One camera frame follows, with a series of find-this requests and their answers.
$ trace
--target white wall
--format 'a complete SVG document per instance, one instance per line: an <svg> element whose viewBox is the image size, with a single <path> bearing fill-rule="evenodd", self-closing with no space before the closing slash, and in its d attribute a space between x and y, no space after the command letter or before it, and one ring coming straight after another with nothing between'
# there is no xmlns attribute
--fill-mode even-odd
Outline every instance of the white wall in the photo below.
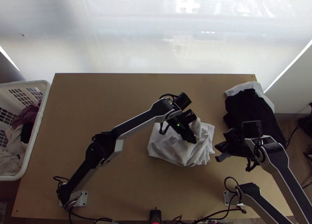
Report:
<svg viewBox="0 0 312 224"><path fill-rule="evenodd" d="M176 1L0 0L0 46L28 80L249 73L266 89L312 37L310 0L203 0L198 14Z"/></svg>
<svg viewBox="0 0 312 224"><path fill-rule="evenodd" d="M266 92L275 113L310 113L312 102L312 46Z"/></svg>

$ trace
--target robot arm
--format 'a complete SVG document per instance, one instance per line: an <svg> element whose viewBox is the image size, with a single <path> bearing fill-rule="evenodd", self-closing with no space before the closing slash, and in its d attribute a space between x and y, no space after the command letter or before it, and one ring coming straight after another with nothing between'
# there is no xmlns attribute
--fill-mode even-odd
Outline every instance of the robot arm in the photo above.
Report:
<svg viewBox="0 0 312 224"><path fill-rule="evenodd" d="M217 161L221 162L232 155L248 158L248 164L254 161L254 165L249 165L246 171L260 165L275 179L297 221L300 224L312 223L311 203L289 168L289 158L283 146L271 136L262 134L260 121L244 122L243 130L244 135L234 129L224 134L227 141L215 146L222 152L216 156ZM240 201L252 207L266 223L291 223L262 197L257 185L238 185L236 191Z"/></svg>
<svg viewBox="0 0 312 224"><path fill-rule="evenodd" d="M189 123L196 119L196 115L188 110L182 112L191 100L185 93L173 96L173 99L162 98L156 101L150 110L116 126L110 132L102 132L92 138L92 143L86 150L85 160L67 183L61 184L57 195L61 205L69 210L76 205L82 196L83 186L92 175L103 166L108 165L121 151L124 139L140 128L154 123L167 121L182 138L196 143L194 133Z"/></svg>

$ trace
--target cable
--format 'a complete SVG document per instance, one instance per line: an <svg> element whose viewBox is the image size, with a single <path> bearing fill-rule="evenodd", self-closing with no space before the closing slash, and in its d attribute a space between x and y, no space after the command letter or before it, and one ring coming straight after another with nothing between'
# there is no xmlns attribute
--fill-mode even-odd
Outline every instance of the cable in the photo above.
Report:
<svg viewBox="0 0 312 224"><path fill-rule="evenodd" d="M69 211L68 211L68 220L69 220L69 223L70 224L73 224L73 221L71 220L71 210L72 210L73 208L71 208Z"/></svg>
<svg viewBox="0 0 312 224"><path fill-rule="evenodd" d="M230 189L227 188L227 184L226 184L226 183L227 183L227 180L228 180L228 179L233 179L233 180L236 182L236 184L238 185L238 182L236 181L235 178L233 178L233 177L226 177L226 178L224 179L224 186L225 186L225 189L227 189L228 192L230 192L230 193L237 194L237 192L231 191Z"/></svg>
<svg viewBox="0 0 312 224"><path fill-rule="evenodd" d="M60 179L64 179L64 180L66 180L66 181L69 181L68 178L64 178L64 177L60 177L60 176L54 176L53 179L54 179L55 181L58 181L57 188L59 188L60 185L62 185L62 184L64 183L64 182L63 182L62 180L60 180Z"/></svg>
<svg viewBox="0 0 312 224"><path fill-rule="evenodd" d="M204 218L202 218L202 219L196 220L196 221L194 221L194 224L197 224L197 223L199 223L199 222L204 222L204 221L207 221L207 220L222 220L222 219L224 219L224 218L226 218L226 217L228 216L228 214L229 214L230 211L241 211L242 213L247 213L247 211L244 210L244 209L242 209L241 207L235 208L235 209L230 209L231 202L232 202L232 200L233 200L233 198L234 198L235 196L237 196L237 194L234 194L234 195L231 197L230 203L229 203L229 208L228 208L227 210L222 210L222 211L213 213L213 214L211 214L211 215L209 215L209 216L206 216L206 217L204 217ZM219 213L224 213L224 212L226 212L226 214L225 214L222 218L210 218L210 217L212 217L212 216L215 216L215 215L217 215L217 214L219 214Z"/></svg>
<svg viewBox="0 0 312 224"><path fill-rule="evenodd" d="M175 217L175 218L170 222L170 224L177 224L177 223L180 223L180 224L192 224L192 223L183 222L183 221L181 221L181 219L182 219L182 215L177 216L177 217Z"/></svg>
<svg viewBox="0 0 312 224"><path fill-rule="evenodd" d="M238 185L237 180L236 180L235 178L233 178L233 177L226 177L226 178L224 179L224 186L225 186L225 188L226 188L230 193L233 193L233 194L234 194L234 195L231 197L231 199L230 199L230 203L229 203L228 209L227 209L227 210L221 210L221 211L218 211L218 212L216 212L216 213L213 213L213 214L211 214L211 215L209 215L209 216L206 216L206 217L204 217L204 218L202 218L202 219L195 220L192 224L197 224L197 223L199 223L199 222L204 222L204 221L207 221L207 220L222 220L222 219L226 218L226 217L228 216L229 212L231 212L231 211L241 211L241 212L244 213L244 214L247 213L247 211L244 210L244 209L242 209L241 206L238 206L238 208L235 208L235 209L230 209L231 202L232 202L233 198L234 198L235 196L237 196L238 194L237 194L237 192L234 192L234 191L231 191L230 189L228 189L228 187L227 187L227 185L226 185L226 182L227 182L228 179L233 179L233 180L236 182L236 184ZM226 214L225 214L224 217L222 217L222 218L213 218L213 219L210 218L210 217L212 217L212 216L215 216L215 215L217 215L217 214L219 214L219 213L224 213L224 212L226 212Z"/></svg>
<svg viewBox="0 0 312 224"><path fill-rule="evenodd" d="M291 141L291 138L292 138L292 136L294 135L294 133L296 132L296 130L298 130L300 128L300 126L299 126L299 124L295 127L295 129L292 131L292 133L291 133L291 135L290 135L290 137L289 137L289 139L286 141L286 149L288 148L288 146L289 146L289 144L290 144L290 141Z"/></svg>
<svg viewBox="0 0 312 224"><path fill-rule="evenodd" d="M261 141L261 136L259 136L259 138L257 139L256 143L255 143L255 147L254 147L254 155L256 155L257 157L259 157L259 148L261 146L260 144Z"/></svg>
<svg viewBox="0 0 312 224"><path fill-rule="evenodd" d="M310 182L310 183L308 183L307 185L303 186L302 189L305 189L305 188L307 188L307 187L309 187L309 186L311 186L311 185L312 185L312 182Z"/></svg>
<svg viewBox="0 0 312 224"><path fill-rule="evenodd" d="M159 99L165 97L165 96L170 96L172 98L172 105L174 104L174 98L180 98L180 96L176 96L176 95L173 95L173 94L164 94L164 95L161 95L159 97ZM169 126L168 125L165 130L163 131L163 123L160 123L160 129L159 129L159 134L161 135L165 135L167 133L167 130L169 129Z"/></svg>
<svg viewBox="0 0 312 224"><path fill-rule="evenodd" d="M53 179L55 181L58 181L58 184L57 184L57 187L59 188L60 185L63 184L63 180L66 180L66 181L69 181L68 178L64 178L64 177L60 177L60 176L54 176ZM71 215L74 215L76 217L79 217L81 219L85 219L85 220L92 220L92 221L95 221L94 223L97 223L99 221L105 221L105 222L115 222L113 219L110 219L110 218L107 218L107 217L101 217L99 219L96 219L96 218L89 218L89 217L83 217L83 216L80 216L76 213L74 213L72 210L73 210L74 207L72 207L70 210L68 210L68 220L69 220L69 223L70 224L73 224L73 221L71 220Z"/></svg>
<svg viewBox="0 0 312 224"><path fill-rule="evenodd" d="M287 143L287 144L286 144L286 149L288 148L288 146L289 146L289 144L290 144L290 141L291 141L292 136L294 135L294 133L296 132L296 130L298 130L299 128L300 128L300 126L297 125L296 128L292 131L292 133L291 133L289 139L286 141L286 143Z"/></svg>
<svg viewBox="0 0 312 224"><path fill-rule="evenodd" d="M110 218L107 218L107 217L102 217L102 218L99 218L99 219L95 219L95 218L89 218L89 217L83 217L83 216L80 216L76 213L73 213L72 212L72 209L73 207L68 211L68 219L69 219L69 222L71 224L73 224L72 220L71 220L71 214L76 216L76 217L79 217L81 219L85 219L85 220L92 220L92 221L95 221L94 223L97 223L98 221L105 221L105 222L115 222L113 219L110 219Z"/></svg>

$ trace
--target floor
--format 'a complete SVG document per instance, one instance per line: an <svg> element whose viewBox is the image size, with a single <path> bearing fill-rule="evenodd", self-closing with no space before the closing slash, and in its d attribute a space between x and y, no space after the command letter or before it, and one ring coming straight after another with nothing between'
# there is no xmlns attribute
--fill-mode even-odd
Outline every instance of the floor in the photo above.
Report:
<svg viewBox="0 0 312 224"><path fill-rule="evenodd" d="M289 138L289 135L296 127L296 121L279 121L280 128L285 136ZM292 137L292 141L287 149L287 153L290 159L290 169L296 176L299 183L303 186L312 181L312 162L306 159L303 152L309 152L312 146L312 139L309 138L301 129L299 129ZM68 220L47 220L47 219L26 219L26 218L16 218L11 217L11 211L13 209L13 204L17 189L19 186L19 180L13 182L1 182L0 183L0 203L7 203L4 224L67 224ZM310 200L312 200L312 186L305 189L305 192ZM294 217L289 217L289 219L295 223ZM75 224L91 224L93 221L85 220L74 220ZM125 222L126 224L134 224L134 222ZM147 224L147 222L135 222L136 224ZM223 220L222 223L233 223L233 224L265 224L262 219L240 219L240 220Z"/></svg>

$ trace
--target white towel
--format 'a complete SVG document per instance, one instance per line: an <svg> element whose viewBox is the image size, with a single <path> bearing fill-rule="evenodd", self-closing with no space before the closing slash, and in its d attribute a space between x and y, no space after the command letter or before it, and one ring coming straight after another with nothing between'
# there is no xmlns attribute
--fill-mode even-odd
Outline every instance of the white towel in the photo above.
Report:
<svg viewBox="0 0 312 224"><path fill-rule="evenodd" d="M149 156L156 157L179 166L206 165L210 162L209 154L214 154L212 139L215 127L201 123L200 119L189 124L196 144L184 141L171 127L165 135L159 134L160 124L154 125L147 151Z"/></svg>
<svg viewBox="0 0 312 224"><path fill-rule="evenodd" d="M251 82L247 82L244 84L239 84L236 85L235 87L232 87L231 89L225 91L225 94L227 96L234 96L236 95L238 92L243 91L245 89L255 89L256 94L263 98L265 100L265 102L270 106L270 108L272 109L273 113L274 113L274 104L272 103L272 101L263 93L263 89L260 83L255 82L255 81L251 81Z"/></svg>
<svg viewBox="0 0 312 224"><path fill-rule="evenodd" d="M23 125L15 130L9 128L5 131L8 139L7 146L0 148L0 175L16 175L22 166L25 151L28 144L21 142L21 131Z"/></svg>

